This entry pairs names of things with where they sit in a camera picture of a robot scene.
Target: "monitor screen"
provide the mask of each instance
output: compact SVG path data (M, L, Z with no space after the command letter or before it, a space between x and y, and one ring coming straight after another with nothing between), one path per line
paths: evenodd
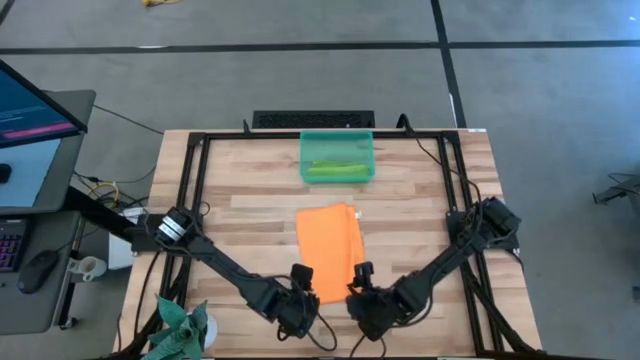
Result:
M8 65L0 65L0 148L77 135L86 129Z

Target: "orange towel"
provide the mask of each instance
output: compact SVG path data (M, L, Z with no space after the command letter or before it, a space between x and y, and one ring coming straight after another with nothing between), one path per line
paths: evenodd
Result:
M313 268L311 286L320 304L343 301L349 295L353 267L364 262L364 246L353 206L299 210L296 227L300 255Z

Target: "concrete floor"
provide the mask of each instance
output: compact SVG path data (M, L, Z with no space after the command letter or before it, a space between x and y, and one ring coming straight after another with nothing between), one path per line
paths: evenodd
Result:
M640 38L640 5L598 0L441 0L450 41ZM21 0L0 47L435 41L428 0ZM438 50L4 56L45 89L91 88L97 103L160 130L238 128L254 109L371 109L379 126L452 127ZM640 49L454 50L469 127L487 128L551 353L640 358L640 226L626 201L596 206L609 172L640 172ZM132 179L160 137L94 111L77 170ZM150 179L131 184L148 193ZM82 327L0 338L6 358L110 351L126 272L78 287Z

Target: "keyboard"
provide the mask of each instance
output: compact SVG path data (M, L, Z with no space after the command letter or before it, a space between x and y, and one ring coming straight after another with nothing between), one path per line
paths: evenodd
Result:
M26 249L27 219L0 219L0 272L16 272Z
M254 129L373 128L373 111L254 111Z

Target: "wooden table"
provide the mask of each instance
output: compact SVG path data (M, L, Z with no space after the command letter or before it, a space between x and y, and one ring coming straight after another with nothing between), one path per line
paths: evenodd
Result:
M189 131L165 133L149 197L149 211L162 213L175 204ZM483 131L460 130L468 176L483 197L502 197L489 137ZM434 140L421 140L438 156ZM288 274L301 262L295 233L298 209L346 202L362 212L365 257L374 263L374 284L388 286L399 276L424 267L449 243L445 228L448 210L442 171L414 140L375 140L376 177L366 185L306 185L298 174L298 140L214 140L211 143L203 201L211 205L204 230L222 251L250 272ZM453 159L452 149L449 159ZM197 170L194 161L190 189ZM456 188L459 182L454 176ZM458 204L463 204L458 194ZM504 251L486 251L495 302L511 325L530 345L540 340L520 265ZM132 339L136 307L152 255L136 258L122 309L123 344ZM156 307L164 255L151 273L140 327ZM459 271L434 290L431 315L407 329L385 336L387 355L473 355L473 341ZM270 324L245 306L237 290L217 273L194 261L187 307L208 301L219 324L218 337L206 355L327 356L309 338L276 340L277 323ZM484 309L478 303L484 342L491 336ZM334 356L348 356L362 333L344 303L320 308L338 336ZM311 332L323 344L331 338L320 321ZM357 356L379 356L381 344L367 340Z

